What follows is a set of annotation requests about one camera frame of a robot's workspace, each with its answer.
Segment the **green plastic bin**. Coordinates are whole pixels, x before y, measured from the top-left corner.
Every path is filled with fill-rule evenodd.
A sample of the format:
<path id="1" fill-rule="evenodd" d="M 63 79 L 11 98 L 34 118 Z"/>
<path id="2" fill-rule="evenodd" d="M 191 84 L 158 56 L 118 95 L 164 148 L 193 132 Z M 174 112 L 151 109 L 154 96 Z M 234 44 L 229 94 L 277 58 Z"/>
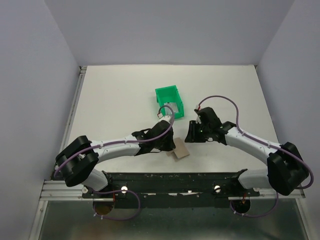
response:
<path id="1" fill-rule="evenodd" d="M 173 110 L 175 119 L 185 116 L 184 103 L 176 85 L 156 88 L 155 95 L 160 107 L 168 105 Z"/>

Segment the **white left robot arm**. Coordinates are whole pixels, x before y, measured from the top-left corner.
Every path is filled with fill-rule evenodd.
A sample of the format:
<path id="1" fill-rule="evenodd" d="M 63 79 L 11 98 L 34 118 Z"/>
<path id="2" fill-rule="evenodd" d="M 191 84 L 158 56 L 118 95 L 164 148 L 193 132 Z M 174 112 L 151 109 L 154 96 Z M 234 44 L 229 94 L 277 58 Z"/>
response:
<path id="1" fill-rule="evenodd" d="M 77 137 L 55 158 L 54 177 L 61 175 L 67 187 L 84 185 L 101 198 L 111 191 L 109 178 L 95 169 L 101 162 L 150 154 L 153 150 L 170 152 L 175 149 L 173 121 L 159 120 L 152 128 L 135 131 L 118 140 L 90 141 L 86 135 Z"/>

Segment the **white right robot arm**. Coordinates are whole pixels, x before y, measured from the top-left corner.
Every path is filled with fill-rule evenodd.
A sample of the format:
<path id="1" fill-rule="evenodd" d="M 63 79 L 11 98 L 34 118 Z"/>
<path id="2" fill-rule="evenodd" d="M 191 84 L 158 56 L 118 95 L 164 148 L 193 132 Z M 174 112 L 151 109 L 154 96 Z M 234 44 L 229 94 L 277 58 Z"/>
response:
<path id="1" fill-rule="evenodd" d="M 242 169 L 234 175 L 230 191 L 241 196 L 248 189 L 274 189 L 288 196 L 310 175 L 302 163 L 297 147 L 287 142 L 267 142 L 256 136 L 248 137 L 233 122 L 224 123 L 211 107 L 196 108 L 196 120 L 189 122 L 186 143 L 217 142 L 237 148 L 265 164 L 265 169 Z"/>

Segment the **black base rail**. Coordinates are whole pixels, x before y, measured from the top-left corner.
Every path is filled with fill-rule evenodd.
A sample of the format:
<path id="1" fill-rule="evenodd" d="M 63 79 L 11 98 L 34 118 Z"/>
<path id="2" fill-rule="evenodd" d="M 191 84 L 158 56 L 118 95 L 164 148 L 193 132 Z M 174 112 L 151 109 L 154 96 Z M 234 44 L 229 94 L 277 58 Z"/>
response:
<path id="1" fill-rule="evenodd" d="M 244 189 L 238 173 L 109 173 L 110 184 L 99 192 L 85 190 L 82 200 L 92 200 L 95 208 L 167 209 L 227 208 L 229 199 L 239 203 L 244 197 L 258 197 Z"/>

